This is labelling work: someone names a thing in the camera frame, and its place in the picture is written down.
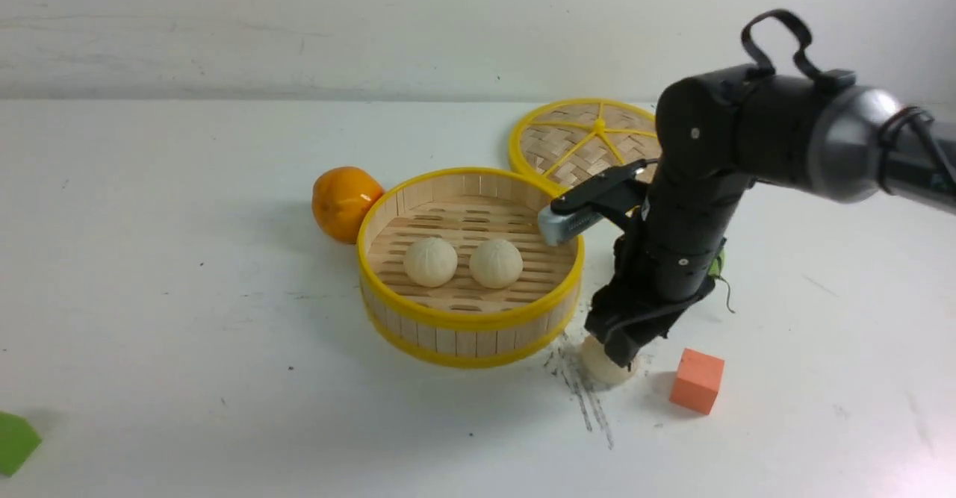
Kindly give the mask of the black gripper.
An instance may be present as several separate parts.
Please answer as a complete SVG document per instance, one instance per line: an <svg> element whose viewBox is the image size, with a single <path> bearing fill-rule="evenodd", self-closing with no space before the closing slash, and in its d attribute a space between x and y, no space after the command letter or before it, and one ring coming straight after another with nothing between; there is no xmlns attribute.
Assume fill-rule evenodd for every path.
<svg viewBox="0 0 956 498"><path fill-rule="evenodd" d="M617 281L618 274L624 270L625 243L624 235L615 239L612 245L614 276L606 286L595 291L585 318L587 334L595 336L604 345L608 358L621 367L631 362L649 342L658 337L667 338L684 311L710 295L717 285L707 273L696 293L683 301L665 302L655 295L641 294L635 287Z"/></svg>

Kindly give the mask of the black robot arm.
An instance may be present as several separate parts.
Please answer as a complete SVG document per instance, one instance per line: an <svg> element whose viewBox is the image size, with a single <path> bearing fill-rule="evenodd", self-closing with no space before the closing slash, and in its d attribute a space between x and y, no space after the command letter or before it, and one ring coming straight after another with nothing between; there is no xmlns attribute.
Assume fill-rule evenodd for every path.
<svg viewBox="0 0 956 498"><path fill-rule="evenodd" d="M715 287L710 267L742 196L758 182L839 203L877 192L954 210L954 128L849 72L784 76L741 65L667 87L662 154L600 172L550 206L576 236L600 218L621 229L614 273L586 331L619 367L666 336Z"/></svg>

